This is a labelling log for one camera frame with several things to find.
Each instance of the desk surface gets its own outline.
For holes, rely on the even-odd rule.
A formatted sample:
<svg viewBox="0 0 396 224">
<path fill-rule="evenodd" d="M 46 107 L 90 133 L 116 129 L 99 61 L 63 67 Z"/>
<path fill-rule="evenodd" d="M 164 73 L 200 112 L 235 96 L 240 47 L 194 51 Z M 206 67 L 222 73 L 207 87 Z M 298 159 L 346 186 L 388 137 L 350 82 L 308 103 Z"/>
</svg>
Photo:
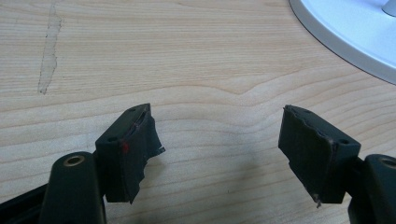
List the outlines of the desk surface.
<svg viewBox="0 0 396 224">
<path fill-rule="evenodd" d="M 0 202 L 48 181 L 126 108 L 151 103 L 167 151 L 109 223 L 348 223 L 277 148 L 306 107 L 396 156 L 396 88 L 323 47 L 287 0 L 0 4 Z"/>
</svg>

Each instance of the white monitor base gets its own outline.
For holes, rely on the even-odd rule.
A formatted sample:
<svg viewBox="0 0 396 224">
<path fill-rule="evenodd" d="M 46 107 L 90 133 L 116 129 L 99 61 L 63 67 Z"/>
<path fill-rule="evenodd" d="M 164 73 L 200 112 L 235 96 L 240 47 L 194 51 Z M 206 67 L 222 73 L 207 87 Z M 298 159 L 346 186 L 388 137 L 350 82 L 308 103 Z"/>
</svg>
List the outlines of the white monitor base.
<svg viewBox="0 0 396 224">
<path fill-rule="evenodd" d="M 304 27 L 367 73 L 396 84 L 396 17 L 387 0 L 290 0 Z"/>
</svg>

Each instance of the black plastic part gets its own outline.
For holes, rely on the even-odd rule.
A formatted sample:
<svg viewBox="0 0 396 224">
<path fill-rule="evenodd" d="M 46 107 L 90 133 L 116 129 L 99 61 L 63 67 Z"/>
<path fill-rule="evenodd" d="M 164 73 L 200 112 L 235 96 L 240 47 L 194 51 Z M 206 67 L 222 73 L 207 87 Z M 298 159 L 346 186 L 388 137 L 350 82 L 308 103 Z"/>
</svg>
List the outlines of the black plastic part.
<svg viewBox="0 0 396 224">
<path fill-rule="evenodd" d="M 376 223 L 396 223 L 396 160 L 369 155 L 364 160 L 363 176 Z"/>
<path fill-rule="evenodd" d="M 39 223 L 106 223 L 103 197 L 91 153 L 71 153 L 53 164 Z"/>
<path fill-rule="evenodd" d="M 278 146 L 318 205 L 343 201 L 345 170 L 358 158 L 360 143 L 313 112 L 286 105 Z"/>
<path fill-rule="evenodd" d="M 148 159 L 165 151 L 149 104 L 126 110 L 95 144 L 102 189 L 110 203 L 132 203 Z"/>
<path fill-rule="evenodd" d="M 37 223 L 47 185 L 0 204 L 0 223 Z"/>
</svg>

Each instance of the scratch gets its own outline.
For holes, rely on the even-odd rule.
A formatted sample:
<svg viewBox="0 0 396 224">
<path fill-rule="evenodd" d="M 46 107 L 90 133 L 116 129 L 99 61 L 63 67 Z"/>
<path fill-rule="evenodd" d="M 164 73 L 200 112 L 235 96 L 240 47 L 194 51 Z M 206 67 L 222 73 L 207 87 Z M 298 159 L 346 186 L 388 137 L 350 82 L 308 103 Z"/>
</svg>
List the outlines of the scratch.
<svg viewBox="0 0 396 224">
<path fill-rule="evenodd" d="M 52 1 L 49 9 L 49 26 L 46 36 L 46 44 L 41 61 L 40 80 L 38 81 L 38 92 L 46 94 L 50 85 L 53 73 L 57 66 L 55 46 L 58 34 L 61 31 L 62 18 L 56 14 L 55 0 Z"/>
</svg>

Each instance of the screw hole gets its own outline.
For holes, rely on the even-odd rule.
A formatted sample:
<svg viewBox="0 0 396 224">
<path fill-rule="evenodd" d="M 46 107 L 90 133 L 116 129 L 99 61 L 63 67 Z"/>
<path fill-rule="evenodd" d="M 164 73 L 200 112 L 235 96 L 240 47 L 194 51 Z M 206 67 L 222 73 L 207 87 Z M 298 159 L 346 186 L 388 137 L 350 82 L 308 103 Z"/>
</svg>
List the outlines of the screw hole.
<svg viewBox="0 0 396 224">
<path fill-rule="evenodd" d="M 389 168 L 396 169 L 396 161 L 392 161 L 387 158 L 380 158 L 380 161 L 382 163 L 384 163 L 386 166 L 388 166 Z"/>
<path fill-rule="evenodd" d="M 73 156 L 69 157 L 64 161 L 64 166 L 75 166 L 84 162 L 85 158 L 83 156 Z"/>
<path fill-rule="evenodd" d="M 347 145 L 347 144 L 349 144 L 349 141 L 346 140 L 346 139 L 340 139 L 340 143 L 344 144 L 344 145 Z"/>
<path fill-rule="evenodd" d="M 107 141 L 109 141 L 109 142 L 115 142 L 115 141 L 117 141 L 117 137 L 109 137 L 109 138 L 107 139 Z"/>
</svg>

